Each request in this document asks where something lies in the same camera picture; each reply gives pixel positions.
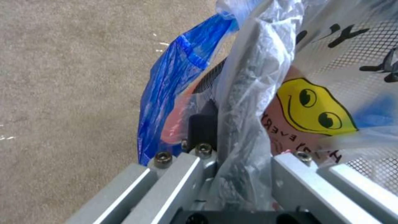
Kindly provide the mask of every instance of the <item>crumpled plastic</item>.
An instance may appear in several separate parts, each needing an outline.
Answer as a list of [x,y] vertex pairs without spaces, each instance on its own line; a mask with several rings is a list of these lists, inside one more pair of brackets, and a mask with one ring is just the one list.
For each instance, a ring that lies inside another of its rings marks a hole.
[[204,71],[218,44],[237,30],[234,20],[215,15],[178,36],[150,71],[150,80],[142,94],[138,127],[139,163],[146,165],[158,151],[181,152],[180,144],[161,140],[167,116],[177,96]]
[[236,19],[241,28],[249,14],[263,0],[217,0],[216,11],[225,19]]
[[[393,91],[394,84],[386,84],[395,82],[398,71],[393,65],[383,65],[386,61],[390,64],[395,62],[394,59],[383,61],[383,57],[394,52],[398,44],[398,39],[392,37],[396,34],[397,11],[394,8],[397,4],[396,1],[381,0],[268,0],[242,20],[245,20],[244,25],[213,85],[213,95],[219,106],[217,148],[222,165],[213,181],[206,209],[271,209],[271,142],[259,120],[291,65],[290,68],[296,67],[301,71],[301,79],[315,80],[318,85],[325,86],[343,101],[342,105],[356,106],[350,108],[359,130],[356,135],[327,137],[329,141],[320,142],[320,145],[332,143],[333,147],[345,148],[346,157],[340,162],[360,156],[392,159],[398,155],[395,106],[398,94]],[[369,33],[376,35],[372,37],[367,33],[360,36],[368,28],[371,30]],[[361,52],[372,47],[370,55]],[[292,62],[295,50],[296,59]],[[348,50],[360,53],[349,57]],[[384,75],[386,83],[382,72],[363,74],[365,69],[384,69],[388,72]],[[374,147],[372,150],[360,148],[366,144],[366,141],[360,144],[364,138],[367,138],[369,146],[376,147],[375,153],[372,154]],[[383,176],[382,182],[391,181],[396,173]]]
[[304,5],[262,2],[246,19],[213,86],[218,159],[207,209],[270,210],[270,141],[260,119],[295,53]]

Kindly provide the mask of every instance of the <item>plastic bag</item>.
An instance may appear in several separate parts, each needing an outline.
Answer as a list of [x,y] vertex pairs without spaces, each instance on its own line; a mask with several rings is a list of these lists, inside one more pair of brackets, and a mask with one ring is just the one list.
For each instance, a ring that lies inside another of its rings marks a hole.
[[[282,25],[286,19],[275,18],[293,10],[294,3],[278,10],[274,6],[280,1],[270,2],[263,2],[246,20],[213,86],[220,105],[219,159],[225,162],[211,188],[210,209],[269,209],[270,150],[273,154],[287,149],[315,153],[314,158],[324,165],[366,155],[375,158],[371,155],[375,148],[379,157],[398,156],[398,2],[331,0],[307,7],[310,16],[304,15],[305,23],[297,32],[297,51],[289,71],[285,66],[290,65],[293,52],[291,57],[275,55],[285,47],[294,50],[278,41],[292,43],[295,24],[282,29],[285,35],[272,35],[275,27],[258,27]],[[271,17],[254,17],[264,6],[272,6],[275,14],[265,8]],[[262,41],[250,39],[253,36]],[[273,46],[264,48],[267,43]],[[256,119],[261,119],[271,141]],[[319,144],[328,136],[350,133],[360,136],[357,142],[373,136],[379,143],[388,139],[391,144],[340,151]],[[391,175],[383,180],[391,180]]]
[[207,209],[269,210],[270,141],[261,116],[293,61],[304,6],[262,2],[239,31],[218,77],[218,159]]
[[209,65],[209,60],[222,38],[237,30],[234,20],[215,15],[177,37],[151,69],[150,80],[140,104],[138,127],[139,163],[146,165],[160,150],[181,152],[179,143],[161,140],[166,119],[174,101]]
[[241,28],[259,3],[263,0],[217,0],[216,11],[225,19],[236,19]]

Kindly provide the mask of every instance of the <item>clear plastic bag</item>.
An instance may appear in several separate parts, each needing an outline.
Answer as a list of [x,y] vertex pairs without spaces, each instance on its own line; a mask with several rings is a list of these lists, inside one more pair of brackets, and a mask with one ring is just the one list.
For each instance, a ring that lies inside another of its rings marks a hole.
[[239,31],[213,86],[222,166],[207,209],[270,209],[270,141],[260,119],[293,61],[303,14],[301,1],[264,1]]
[[217,0],[216,11],[225,19],[236,19],[241,28],[249,14],[263,0]]
[[[264,1],[241,28],[213,86],[223,164],[207,208],[270,209],[271,151],[315,153],[320,165],[398,157],[398,2],[319,3]],[[332,150],[319,142],[330,136],[379,145]]]

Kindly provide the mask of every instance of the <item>yellow smiley face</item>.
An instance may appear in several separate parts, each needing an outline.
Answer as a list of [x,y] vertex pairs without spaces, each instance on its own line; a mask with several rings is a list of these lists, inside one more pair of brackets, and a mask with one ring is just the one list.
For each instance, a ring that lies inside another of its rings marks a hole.
[[346,109],[322,86],[292,79],[282,84],[277,96],[286,120],[299,131],[325,135],[357,131]]

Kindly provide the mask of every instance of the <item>bolt head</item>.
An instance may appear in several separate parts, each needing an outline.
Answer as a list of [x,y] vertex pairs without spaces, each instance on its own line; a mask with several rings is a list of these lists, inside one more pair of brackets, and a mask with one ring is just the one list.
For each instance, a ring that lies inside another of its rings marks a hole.
[[173,157],[168,151],[160,151],[156,153],[154,164],[157,168],[165,169],[168,168],[172,163]]
[[211,145],[207,143],[200,143],[195,146],[195,154],[196,156],[199,156],[202,159],[207,159],[211,157],[211,153],[213,151],[213,148]]
[[295,156],[304,163],[309,163],[312,161],[312,156],[308,153],[297,151]]
[[187,151],[187,150],[188,150],[188,140],[186,140],[186,139],[182,139],[182,140],[181,140],[181,148],[182,148],[184,151]]

